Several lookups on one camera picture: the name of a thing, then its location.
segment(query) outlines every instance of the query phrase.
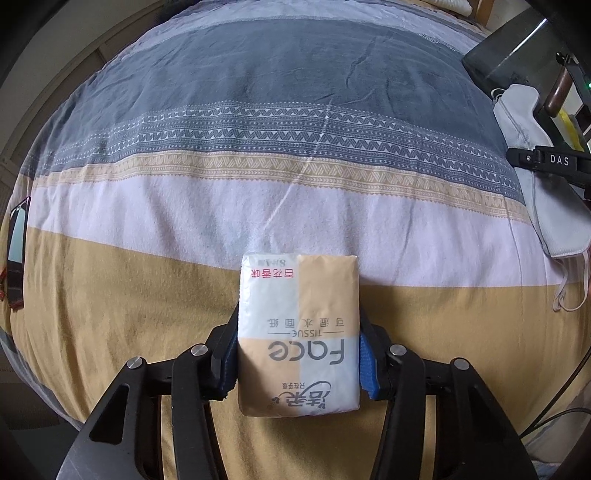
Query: blue gripper pad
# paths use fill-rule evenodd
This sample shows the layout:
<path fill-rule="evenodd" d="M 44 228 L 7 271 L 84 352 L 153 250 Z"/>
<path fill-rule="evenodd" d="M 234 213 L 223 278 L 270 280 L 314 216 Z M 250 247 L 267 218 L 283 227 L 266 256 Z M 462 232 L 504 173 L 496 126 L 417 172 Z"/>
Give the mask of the blue gripper pad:
<path fill-rule="evenodd" d="M 375 400 L 379 391 L 376 361 L 363 333 L 359 337 L 359 383 L 369 398 Z"/>
<path fill-rule="evenodd" d="M 222 377 L 220 379 L 220 390 L 224 397 L 236 385 L 238 377 L 238 332 L 234 333 L 232 341 L 226 351 L 226 356 L 223 359 Z"/>

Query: white stripe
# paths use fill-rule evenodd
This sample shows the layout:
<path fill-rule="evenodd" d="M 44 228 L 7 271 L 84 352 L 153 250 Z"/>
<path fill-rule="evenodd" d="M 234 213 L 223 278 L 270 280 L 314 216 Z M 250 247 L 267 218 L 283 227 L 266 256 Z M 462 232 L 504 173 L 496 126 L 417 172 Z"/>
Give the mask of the white stripe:
<path fill-rule="evenodd" d="M 222 5 L 210 11 L 196 11 L 173 18 L 159 25 L 114 61 L 151 48 L 177 35 L 229 22 L 308 18 L 313 20 L 350 20 L 411 31 L 431 41 L 441 42 L 462 54 L 477 45 L 477 41 L 446 25 L 397 8 L 395 5 L 359 4 L 335 0 L 243 0 Z"/>
<path fill-rule="evenodd" d="M 272 181 L 138 176 L 39 187 L 29 225 L 239 270 L 244 253 L 357 255 L 362 281 L 558 284 L 531 225 L 436 202 Z"/>

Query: metal screw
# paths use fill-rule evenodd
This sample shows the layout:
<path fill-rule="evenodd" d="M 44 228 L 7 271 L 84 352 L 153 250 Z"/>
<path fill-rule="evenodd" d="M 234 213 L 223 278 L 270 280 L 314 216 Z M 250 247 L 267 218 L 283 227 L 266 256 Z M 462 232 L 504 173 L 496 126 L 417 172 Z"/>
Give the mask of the metal screw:
<path fill-rule="evenodd" d="M 202 356 L 205 355 L 207 353 L 207 345 L 204 345 L 203 343 L 198 343 L 197 345 L 193 345 L 193 348 L 191 348 L 191 354 L 194 356 Z"/>
<path fill-rule="evenodd" d="M 127 360 L 127 368 L 130 368 L 130 369 L 138 368 L 138 367 L 141 367 L 141 365 L 143 363 L 144 363 L 143 358 L 141 358 L 140 356 L 135 356 L 135 357 Z"/>
<path fill-rule="evenodd" d="M 403 356 L 407 352 L 406 347 L 404 345 L 399 345 L 395 343 L 394 345 L 390 345 L 390 353 L 396 356 Z"/>
<path fill-rule="evenodd" d="M 456 358 L 453 361 L 453 366 L 458 370 L 468 370 L 470 368 L 470 363 L 468 363 L 468 360 L 464 358 Z"/>

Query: striped bedding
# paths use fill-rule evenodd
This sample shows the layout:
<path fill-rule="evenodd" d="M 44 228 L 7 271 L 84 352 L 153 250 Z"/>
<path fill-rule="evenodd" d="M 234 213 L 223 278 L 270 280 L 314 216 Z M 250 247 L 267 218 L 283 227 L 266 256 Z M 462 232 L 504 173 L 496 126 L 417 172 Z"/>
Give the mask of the striped bedding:
<path fill-rule="evenodd" d="M 372 321 L 469 359 L 521 431 L 586 350 L 589 312 L 552 311 L 561 271 L 460 62 L 481 39 L 377 0 L 201 2 L 146 33 L 18 176 L 0 238 L 30 195 L 25 306 L 2 304 L 0 341 L 20 376 L 80 427 L 128 358 L 175 357 L 227 321 L 245 252 L 357 255 Z M 213 412 L 230 478 L 324 480 L 369 476 L 384 408 L 255 419 L 232 392 Z M 427 419 L 425 478 L 432 404 Z"/>

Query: yellow stripe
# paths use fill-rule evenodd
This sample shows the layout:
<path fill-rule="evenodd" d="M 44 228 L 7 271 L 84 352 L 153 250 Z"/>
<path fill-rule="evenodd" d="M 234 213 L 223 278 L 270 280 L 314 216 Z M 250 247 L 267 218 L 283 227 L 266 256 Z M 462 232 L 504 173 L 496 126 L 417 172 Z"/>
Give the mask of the yellow stripe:
<path fill-rule="evenodd" d="M 86 165 L 37 177 L 35 188 L 57 184 L 118 181 L 139 175 L 183 175 L 210 180 L 271 180 L 363 194 L 401 196 L 444 203 L 485 215 L 529 223 L 524 205 L 433 176 L 384 166 L 282 154 L 167 151 L 137 154 L 114 164 Z"/>
<path fill-rule="evenodd" d="M 173 358 L 226 322 L 238 299 L 238 283 L 237 271 L 29 229 L 25 308 L 5 320 L 35 375 L 71 416 L 83 421 L 127 359 Z M 424 358 L 466 357 L 521 431 L 589 346 L 588 306 L 555 313 L 550 307 L 554 289 L 363 286 L 361 303 L 393 341 Z M 556 408 L 589 381 L 589 367 Z M 244 417 L 235 392 L 214 402 L 228 476 L 368 478 L 385 405 L 368 401 L 365 394 L 362 399 L 356 412 L 299 419 Z M 432 405 L 427 413 L 425 475 L 432 468 Z M 163 425 L 164 460 L 172 478 L 166 409 Z"/>

